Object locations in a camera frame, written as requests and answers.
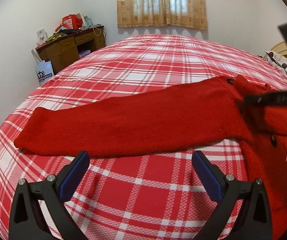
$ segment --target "silver bolt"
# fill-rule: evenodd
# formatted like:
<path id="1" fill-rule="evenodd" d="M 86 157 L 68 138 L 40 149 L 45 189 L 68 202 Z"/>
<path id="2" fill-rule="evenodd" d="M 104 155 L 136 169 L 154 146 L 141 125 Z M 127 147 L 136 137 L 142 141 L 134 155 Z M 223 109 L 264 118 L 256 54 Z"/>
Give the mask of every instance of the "silver bolt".
<path id="1" fill-rule="evenodd" d="M 257 183 L 258 185 L 261 185 L 261 184 L 263 183 L 263 181 L 262 181 L 262 179 L 256 179 L 256 183 Z"/>
<path id="2" fill-rule="evenodd" d="M 18 181 L 18 184 L 19 184 L 19 185 L 23 185 L 23 184 L 25 184 L 25 183 L 26 183 L 26 180 L 25 180 L 25 179 L 21 179 L 21 180 Z"/>
<path id="3" fill-rule="evenodd" d="M 56 178 L 56 176 L 54 176 L 54 175 L 49 175 L 48 177 L 47 177 L 47 180 L 48 181 L 54 181 L 55 180 L 55 178 Z"/>
<path id="4" fill-rule="evenodd" d="M 228 181 L 233 181 L 233 180 L 235 179 L 235 176 L 233 176 L 232 174 L 227 174 L 227 175 L 226 175 L 226 179 L 227 179 Z"/>

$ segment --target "beige curtain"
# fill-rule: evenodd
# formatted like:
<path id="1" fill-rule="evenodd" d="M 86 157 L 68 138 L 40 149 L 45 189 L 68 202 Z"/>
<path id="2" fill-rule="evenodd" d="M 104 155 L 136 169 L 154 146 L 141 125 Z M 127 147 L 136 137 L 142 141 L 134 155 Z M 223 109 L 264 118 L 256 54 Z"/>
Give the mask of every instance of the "beige curtain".
<path id="1" fill-rule="evenodd" d="M 205 0 L 117 0 L 118 27 L 184 26 L 207 30 Z"/>

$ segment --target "pillow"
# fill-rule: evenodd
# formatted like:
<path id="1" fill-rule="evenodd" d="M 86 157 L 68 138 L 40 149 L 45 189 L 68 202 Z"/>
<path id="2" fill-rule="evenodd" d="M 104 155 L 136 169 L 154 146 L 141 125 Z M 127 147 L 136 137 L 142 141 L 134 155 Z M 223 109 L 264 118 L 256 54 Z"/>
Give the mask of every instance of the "pillow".
<path id="1" fill-rule="evenodd" d="M 265 57 L 272 65 L 280 69 L 287 76 L 287 58 L 275 51 L 266 51 Z"/>

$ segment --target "white wall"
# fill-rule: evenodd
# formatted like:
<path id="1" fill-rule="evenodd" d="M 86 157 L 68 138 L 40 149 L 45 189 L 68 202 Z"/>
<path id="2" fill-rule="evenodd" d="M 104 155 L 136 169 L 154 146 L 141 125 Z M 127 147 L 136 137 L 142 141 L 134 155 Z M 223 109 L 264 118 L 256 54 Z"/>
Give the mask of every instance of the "white wall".
<path id="1" fill-rule="evenodd" d="M 31 54 L 37 31 L 50 36 L 76 12 L 75 0 L 0 0 L 0 125 L 39 86 Z"/>
<path id="2" fill-rule="evenodd" d="M 107 44 L 144 34 L 193 36 L 262 55 L 282 41 L 277 25 L 287 22 L 282 0 L 206 0 L 208 31 L 183 27 L 117 28 L 116 0 L 79 0 L 80 10 L 107 29 Z"/>

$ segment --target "red sweater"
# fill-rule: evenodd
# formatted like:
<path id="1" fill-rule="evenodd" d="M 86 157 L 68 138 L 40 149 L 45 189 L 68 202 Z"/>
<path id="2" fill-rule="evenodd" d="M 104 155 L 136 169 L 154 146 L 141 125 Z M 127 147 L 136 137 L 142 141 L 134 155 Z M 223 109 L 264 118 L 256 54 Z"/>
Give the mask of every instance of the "red sweater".
<path id="1" fill-rule="evenodd" d="M 75 156 L 85 150 L 92 157 L 113 157 L 236 138 L 249 180 L 264 181 L 277 239 L 287 228 L 287 108 L 245 108 L 244 95 L 271 87 L 240 75 L 230 81 L 215 77 L 58 111 L 38 107 L 14 144 L 40 155 Z"/>

